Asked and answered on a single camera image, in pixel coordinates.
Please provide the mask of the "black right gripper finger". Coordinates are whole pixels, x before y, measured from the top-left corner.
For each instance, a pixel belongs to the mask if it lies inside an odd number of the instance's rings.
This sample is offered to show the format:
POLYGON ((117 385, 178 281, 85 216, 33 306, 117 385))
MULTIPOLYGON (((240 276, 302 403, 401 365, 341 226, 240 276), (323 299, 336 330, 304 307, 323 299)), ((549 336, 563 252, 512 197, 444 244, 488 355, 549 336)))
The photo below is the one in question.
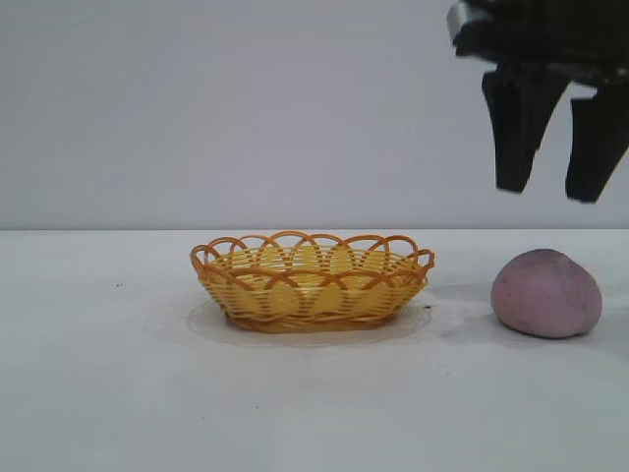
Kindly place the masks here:
POLYGON ((604 87, 590 98, 573 98, 571 111, 566 196, 595 203, 628 149, 628 87, 604 87))
POLYGON ((546 68, 499 64, 484 74, 497 189, 524 191, 549 119, 568 85, 566 77, 546 68))

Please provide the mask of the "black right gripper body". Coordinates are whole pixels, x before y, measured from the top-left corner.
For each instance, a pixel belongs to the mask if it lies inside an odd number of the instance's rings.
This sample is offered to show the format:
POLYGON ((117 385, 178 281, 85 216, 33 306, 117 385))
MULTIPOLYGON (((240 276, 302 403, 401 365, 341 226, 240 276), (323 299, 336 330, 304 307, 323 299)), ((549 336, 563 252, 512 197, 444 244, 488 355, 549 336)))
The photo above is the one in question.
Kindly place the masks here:
POLYGON ((592 88, 628 84, 628 2, 458 1, 454 48, 518 68, 546 68, 592 88))

